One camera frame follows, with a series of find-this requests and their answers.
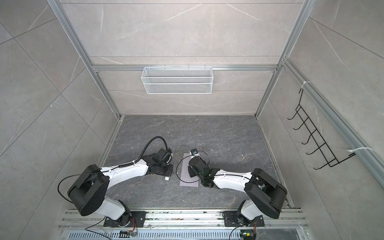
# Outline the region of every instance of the black hook rack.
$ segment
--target black hook rack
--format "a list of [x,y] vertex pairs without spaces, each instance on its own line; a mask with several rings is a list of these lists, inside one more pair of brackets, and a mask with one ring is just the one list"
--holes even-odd
[[[293,129],[294,129],[294,130],[299,130],[299,129],[304,125],[304,126],[307,128],[308,132],[310,132],[310,136],[309,136],[307,142],[305,142],[305,143],[302,142],[302,144],[304,144],[304,145],[307,144],[307,143],[309,142],[309,140],[311,139],[311,137],[312,137],[313,140],[314,140],[314,142],[315,142],[316,145],[317,145],[317,148],[316,148],[313,152],[311,152],[311,153],[306,153],[306,154],[307,154],[307,155],[311,155],[311,154],[315,153],[317,150],[320,150],[320,152],[321,152],[321,154],[323,155],[325,161],[327,162],[327,163],[324,164],[323,166],[321,166],[321,167],[319,167],[319,168],[313,168],[313,169],[318,170],[318,169],[321,169],[321,168],[323,168],[323,167],[325,167],[325,166],[327,166],[327,165],[330,166],[330,167],[334,167],[335,165],[344,162],[344,161],[347,160],[348,158],[351,158],[351,157],[355,156],[356,154],[353,152],[353,153],[349,154],[347,158],[345,158],[345,159],[343,159],[343,160],[341,160],[341,161],[338,160],[338,159],[336,158],[336,156],[333,154],[331,148],[328,146],[328,143],[324,140],[323,136],[321,135],[321,133],[319,132],[319,130],[317,129],[317,127],[313,124],[312,120],[309,118],[308,114],[305,112],[304,108],[300,105],[300,103],[301,103],[301,97],[303,96],[303,89],[300,89],[299,94],[300,94],[300,93],[301,93],[301,95],[300,95],[299,104],[298,104],[297,107],[295,108],[296,113],[294,114],[294,116],[293,116],[292,118],[287,118],[287,119],[288,119],[288,120],[292,120],[296,115],[298,115],[298,116],[300,117],[300,119],[303,121],[303,123],[302,123],[302,124],[300,125],[300,127],[298,127],[297,129],[296,129],[296,128],[293,128]],[[300,113],[299,113],[299,110],[303,110],[303,112],[305,113],[305,117],[304,117],[305,120],[304,120],[304,118],[301,117],[301,115],[300,115]],[[312,132],[310,131],[309,127],[308,127],[307,124],[305,123],[307,120],[311,121],[312,125],[315,127],[315,130],[314,130],[314,131],[312,131]],[[321,145],[318,144],[318,142],[316,141],[315,137],[313,136],[313,134],[314,134],[315,132],[317,132],[317,133],[320,135],[321,139],[322,139],[323,142],[324,142],[323,144],[321,144]],[[324,145],[329,149],[329,151],[331,152],[331,154],[332,154],[332,156],[333,156],[333,159],[330,160],[330,161],[328,161],[328,159],[327,159],[326,156],[324,155],[323,150],[321,149],[321,147],[323,147]]]

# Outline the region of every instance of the gray work surface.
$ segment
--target gray work surface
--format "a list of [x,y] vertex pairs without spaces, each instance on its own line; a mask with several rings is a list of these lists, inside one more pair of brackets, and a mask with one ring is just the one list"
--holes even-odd
[[[231,172],[251,172],[261,168],[277,179],[261,130],[254,116],[125,116],[105,166],[135,160],[147,142],[162,136],[172,149],[174,172],[169,181],[163,176],[146,175],[116,184],[109,197],[122,200],[129,208],[237,208],[247,194],[231,189],[180,186],[176,166],[185,152],[205,151],[211,168]],[[164,148],[156,139],[145,154]],[[208,162],[204,153],[201,157]]]

